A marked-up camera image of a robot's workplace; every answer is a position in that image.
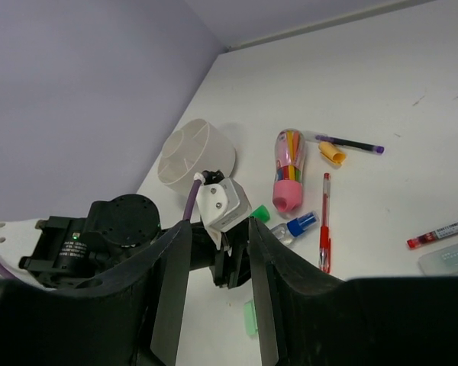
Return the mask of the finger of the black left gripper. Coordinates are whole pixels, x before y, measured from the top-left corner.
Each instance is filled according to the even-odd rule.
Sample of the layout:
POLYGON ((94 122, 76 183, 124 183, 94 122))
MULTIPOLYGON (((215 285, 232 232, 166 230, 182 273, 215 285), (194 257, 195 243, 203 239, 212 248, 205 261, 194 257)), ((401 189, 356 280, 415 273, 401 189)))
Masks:
POLYGON ((222 234, 221 248, 216 251, 213 265, 213 281, 216 286, 231 289, 250 280, 248 244, 248 219, 222 234))

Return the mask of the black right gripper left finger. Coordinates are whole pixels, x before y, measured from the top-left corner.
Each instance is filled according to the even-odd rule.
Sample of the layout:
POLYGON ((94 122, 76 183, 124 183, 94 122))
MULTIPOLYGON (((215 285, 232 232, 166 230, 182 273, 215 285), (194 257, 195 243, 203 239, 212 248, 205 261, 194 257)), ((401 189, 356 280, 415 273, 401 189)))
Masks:
POLYGON ((173 365, 192 248, 181 221, 73 289, 0 279, 0 365, 173 365))

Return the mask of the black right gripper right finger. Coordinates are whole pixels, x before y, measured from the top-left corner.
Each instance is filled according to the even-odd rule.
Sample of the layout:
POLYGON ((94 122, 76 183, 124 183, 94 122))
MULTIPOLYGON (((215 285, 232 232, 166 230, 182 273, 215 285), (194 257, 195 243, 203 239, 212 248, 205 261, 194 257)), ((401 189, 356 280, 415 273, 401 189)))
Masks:
POLYGON ((264 365, 458 365, 458 277, 342 281, 249 221, 264 365))

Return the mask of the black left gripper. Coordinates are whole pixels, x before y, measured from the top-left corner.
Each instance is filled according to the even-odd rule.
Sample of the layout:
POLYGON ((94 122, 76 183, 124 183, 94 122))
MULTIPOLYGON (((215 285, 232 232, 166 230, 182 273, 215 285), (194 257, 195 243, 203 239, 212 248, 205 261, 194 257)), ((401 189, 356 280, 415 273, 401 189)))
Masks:
POLYGON ((19 261, 40 284, 79 284, 137 254, 161 235, 151 199, 124 194, 95 201, 86 217, 51 216, 35 226, 40 238, 19 261))

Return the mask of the black green highlighter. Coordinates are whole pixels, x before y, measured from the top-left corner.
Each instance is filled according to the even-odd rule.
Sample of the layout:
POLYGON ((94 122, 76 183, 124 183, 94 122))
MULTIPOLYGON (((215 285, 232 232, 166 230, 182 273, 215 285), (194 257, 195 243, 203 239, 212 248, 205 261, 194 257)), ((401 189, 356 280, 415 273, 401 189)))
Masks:
POLYGON ((254 217, 263 223, 268 223, 271 219, 270 213, 265 205, 258 206, 251 214, 250 217, 254 217))

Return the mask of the blue capped glue bottle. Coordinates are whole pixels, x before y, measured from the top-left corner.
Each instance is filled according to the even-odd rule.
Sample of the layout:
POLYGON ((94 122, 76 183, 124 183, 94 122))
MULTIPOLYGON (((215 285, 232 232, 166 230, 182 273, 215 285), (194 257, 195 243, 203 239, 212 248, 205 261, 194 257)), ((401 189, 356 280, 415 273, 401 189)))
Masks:
POLYGON ((274 226, 271 233, 284 245, 290 246, 303 234, 314 229, 319 224, 319 217, 315 211, 310 211, 287 223, 274 226))

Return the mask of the pink crayon bottle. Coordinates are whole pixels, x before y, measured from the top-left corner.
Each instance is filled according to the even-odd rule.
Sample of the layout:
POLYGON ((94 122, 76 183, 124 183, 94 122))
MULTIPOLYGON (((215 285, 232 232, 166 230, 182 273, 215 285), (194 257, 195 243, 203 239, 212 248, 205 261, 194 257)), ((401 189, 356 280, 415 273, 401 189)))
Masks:
POLYGON ((275 143, 276 176, 273 185, 273 204, 280 213, 287 214, 302 205, 305 158, 306 141, 302 132, 282 130, 275 143))

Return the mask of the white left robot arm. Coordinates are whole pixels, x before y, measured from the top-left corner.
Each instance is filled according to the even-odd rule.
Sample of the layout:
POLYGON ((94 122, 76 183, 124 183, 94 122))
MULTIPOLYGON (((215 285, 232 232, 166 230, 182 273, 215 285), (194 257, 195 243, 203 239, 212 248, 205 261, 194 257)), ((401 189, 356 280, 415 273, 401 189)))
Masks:
MULTIPOLYGON (((192 223, 192 270, 209 268, 214 284, 250 280, 248 222, 217 248, 202 222, 192 223)), ((45 288, 74 288, 153 245, 166 230, 154 202, 139 194, 92 203, 86 217, 0 222, 0 273, 45 288)))

